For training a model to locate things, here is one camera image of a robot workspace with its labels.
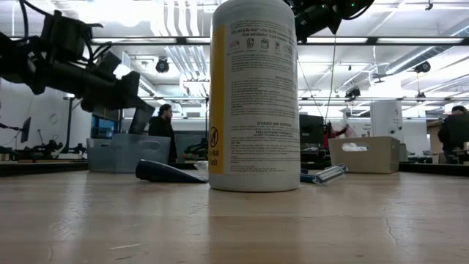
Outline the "black aluminium table frame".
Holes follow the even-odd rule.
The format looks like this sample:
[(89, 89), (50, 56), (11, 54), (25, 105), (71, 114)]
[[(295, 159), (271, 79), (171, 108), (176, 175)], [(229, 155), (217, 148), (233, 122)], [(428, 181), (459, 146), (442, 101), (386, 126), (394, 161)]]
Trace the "black aluminium table frame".
[[(0, 164), (0, 177), (86, 171), (87, 162)], [(469, 177), (469, 165), (400, 163), (400, 172)]]

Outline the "white wipes canister yellow label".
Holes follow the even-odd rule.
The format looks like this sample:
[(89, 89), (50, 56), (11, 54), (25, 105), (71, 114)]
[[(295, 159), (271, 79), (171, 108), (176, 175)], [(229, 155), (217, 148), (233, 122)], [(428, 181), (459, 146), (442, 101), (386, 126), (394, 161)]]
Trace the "white wipes canister yellow label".
[(283, 0), (226, 0), (213, 13), (208, 144), (211, 188), (299, 187), (297, 36)]

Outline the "black overhead frame bar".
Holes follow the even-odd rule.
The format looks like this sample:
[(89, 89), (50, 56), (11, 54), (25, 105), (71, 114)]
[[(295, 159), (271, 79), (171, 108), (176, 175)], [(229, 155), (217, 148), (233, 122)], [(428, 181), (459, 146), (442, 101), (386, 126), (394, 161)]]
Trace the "black overhead frame bar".
[[(210, 37), (96, 37), (92, 45), (209, 45)], [(298, 45), (469, 46), (469, 37), (309, 37)]]

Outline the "person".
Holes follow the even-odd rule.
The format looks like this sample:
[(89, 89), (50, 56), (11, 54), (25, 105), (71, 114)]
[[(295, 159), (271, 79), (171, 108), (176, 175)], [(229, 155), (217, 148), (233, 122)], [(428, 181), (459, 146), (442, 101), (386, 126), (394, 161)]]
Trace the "person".
[(170, 138), (169, 144), (169, 163), (177, 161), (177, 148), (175, 144), (174, 130), (171, 125), (172, 107), (170, 104), (163, 104), (159, 110), (158, 115), (149, 119), (150, 136), (160, 136)]
[(458, 164), (458, 156), (469, 142), (469, 112), (464, 106), (454, 106), (437, 133), (446, 164)]
[(332, 123), (328, 122), (324, 127), (324, 134), (323, 134), (323, 148), (329, 149), (329, 140), (335, 139), (342, 134), (345, 134), (350, 126), (346, 124), (340, 131), (336, 131), (332, 127)]

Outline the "black monitor on arm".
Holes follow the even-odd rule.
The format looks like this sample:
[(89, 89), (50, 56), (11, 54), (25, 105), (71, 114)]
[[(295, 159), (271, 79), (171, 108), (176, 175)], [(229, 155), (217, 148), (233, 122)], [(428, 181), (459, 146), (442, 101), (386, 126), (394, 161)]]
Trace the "black monitor on arm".
[(32, 118), (29, 117), (23, 123), (23, 126), (21, 128), (21, 143), (27, 142), (29, 140), (29, 131), (30, 131), (30, 126), (31, 126), (31, 120), (32, 120)]

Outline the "black background workstation frame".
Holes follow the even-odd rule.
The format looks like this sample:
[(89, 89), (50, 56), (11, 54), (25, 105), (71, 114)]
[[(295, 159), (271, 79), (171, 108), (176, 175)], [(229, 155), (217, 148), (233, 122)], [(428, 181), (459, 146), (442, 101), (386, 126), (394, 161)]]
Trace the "black background workstation frame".
[[(132, 122), (132, 117), (125, 117), (124, 109), (108, 110), (104, 108), (98, 108), (97, 111), (92, 113), (81, 110), (81, 102), (75, 98), (72, 94), (67, 94), (64, 97), (65, 100), (69, 101), (68, 116), (67, 116), (67, 135), (64, 145), (68, 147), (76, 147), (79, 143), (82, 143), (86, 148), (86, 140), (91, 138), (91, 123), (92, 115), (96, 115), (102, 118), (118, 122), (118, 131), (116, 133), (128, 133), (128, 129)], [(136, 109), (128, 110), (134, 115)], [(142, 134), (147, 134), (149, 122)]]

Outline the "blue disposable razor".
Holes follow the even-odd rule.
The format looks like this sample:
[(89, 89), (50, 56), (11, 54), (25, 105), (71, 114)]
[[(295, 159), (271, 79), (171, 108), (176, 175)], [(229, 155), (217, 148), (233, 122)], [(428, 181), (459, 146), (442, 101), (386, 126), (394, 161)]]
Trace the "blue disposable razor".
[(327, 185), (335, 180), (344, 178), (347, 171), (348, 168), (344, 164), (329, 166), (316, 174), (306, 173), (306, 170), (303, 169), (300, 173), (300, 182), (313, 183), (320, 186)]

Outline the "dark computer monitor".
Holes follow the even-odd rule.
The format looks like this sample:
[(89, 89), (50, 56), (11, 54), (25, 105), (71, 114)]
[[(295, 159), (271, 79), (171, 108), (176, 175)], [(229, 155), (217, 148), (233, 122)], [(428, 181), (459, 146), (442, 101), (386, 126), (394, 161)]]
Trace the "dark computer monitor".
[(324, 143), (324, 119), (321, 116), (301, 114), (300, 160), (302, 163), (315, 162)]

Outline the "blue screen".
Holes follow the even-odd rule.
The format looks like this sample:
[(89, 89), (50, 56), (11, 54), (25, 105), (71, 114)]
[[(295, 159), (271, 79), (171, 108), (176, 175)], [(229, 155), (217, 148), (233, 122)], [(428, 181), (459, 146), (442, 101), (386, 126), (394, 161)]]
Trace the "blue screen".
[(117, 121), (92, 115), (91, 137), (93, 139), (112, 139), (117, 131)]

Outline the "grey translucent plastic bin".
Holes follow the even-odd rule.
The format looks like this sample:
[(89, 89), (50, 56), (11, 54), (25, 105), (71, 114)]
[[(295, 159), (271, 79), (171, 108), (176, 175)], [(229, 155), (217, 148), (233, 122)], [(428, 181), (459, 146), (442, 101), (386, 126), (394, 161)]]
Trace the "grey translucent plastic bin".
[(134, 173), (140, 160), (169, 161), (169, 137), (118, 133), (112, 139), (87, 139), (87, 161), (92, 172)]

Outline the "beige plastic handled bin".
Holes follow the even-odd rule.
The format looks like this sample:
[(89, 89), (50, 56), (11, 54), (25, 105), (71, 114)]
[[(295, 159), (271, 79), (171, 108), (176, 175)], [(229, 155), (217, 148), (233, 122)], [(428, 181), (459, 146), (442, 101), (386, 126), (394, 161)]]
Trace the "beige plastic handled bin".
[[(345, 152), (344, 143), (365, 145), (369, 150)], [(391, 174), (399, 170), (399, 147), (400, 141), (391, 136), (330, 139), (330, 161), (333, 166), (344, 164), (350, 173)]]

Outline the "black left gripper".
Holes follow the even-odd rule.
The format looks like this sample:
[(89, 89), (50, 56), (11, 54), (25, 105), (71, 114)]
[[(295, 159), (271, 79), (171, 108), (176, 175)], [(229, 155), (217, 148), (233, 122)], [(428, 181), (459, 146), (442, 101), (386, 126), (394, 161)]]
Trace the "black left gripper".
[(140, 73), (130, 71), (119, 80), (114, 71), (120, 62), (110, 51), (95, 65), (85, 68), (35, 55), (34, 94), (44, 93), (47, 87), (70, 93), (82, 99), (85, 111), (93, 111), (97, 106), (110, 110), (144, 109), (147, 104), (138, 96)]

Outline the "dark blue toiletry tube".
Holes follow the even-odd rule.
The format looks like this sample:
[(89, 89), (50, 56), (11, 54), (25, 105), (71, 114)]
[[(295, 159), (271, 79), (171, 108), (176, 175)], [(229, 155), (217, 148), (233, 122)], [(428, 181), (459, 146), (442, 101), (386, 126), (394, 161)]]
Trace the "dark blue toiletry tube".
[(207, 183), (206, 177), (184, 172), (157, 161), (140, 160), (136, 166), (136, 177), (153, 183)]
[(137, 107), (128, 129), (128, 133), (142, 134), (149, 122), (149, 119), (153, 116), (154, 111), (155, 108), (147, 104), (145, 106)]

